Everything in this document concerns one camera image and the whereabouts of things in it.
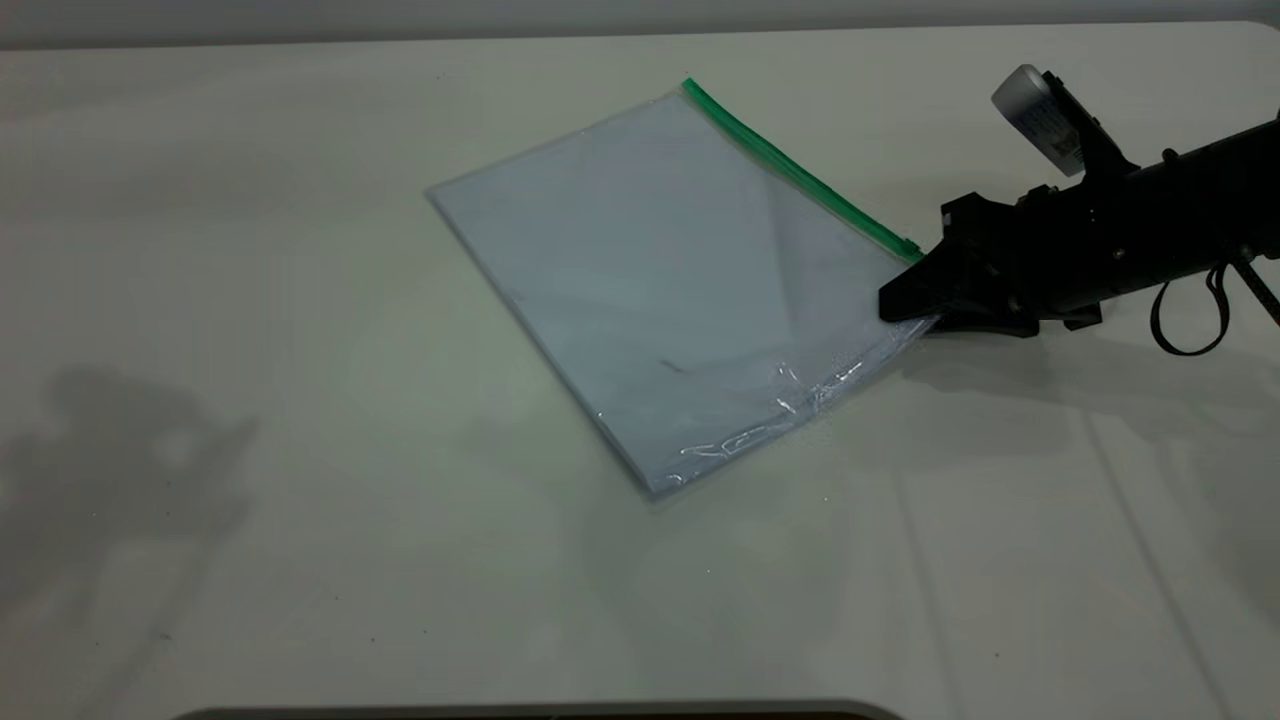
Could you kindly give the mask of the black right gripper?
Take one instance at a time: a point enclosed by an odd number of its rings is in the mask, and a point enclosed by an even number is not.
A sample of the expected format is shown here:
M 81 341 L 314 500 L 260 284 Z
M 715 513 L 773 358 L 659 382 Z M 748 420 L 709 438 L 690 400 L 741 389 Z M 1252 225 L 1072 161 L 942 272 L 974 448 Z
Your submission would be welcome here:
M 1137 290 L 1123 246 L 1134 170 L 1042 184 L 1015 204 L 968 193 L 942 208 L 940 246 L 879 290 L 884 322 L 941 316 L 928 334 L 1038 336 L 1046 320 L 1100 323 L 1101 304 Z

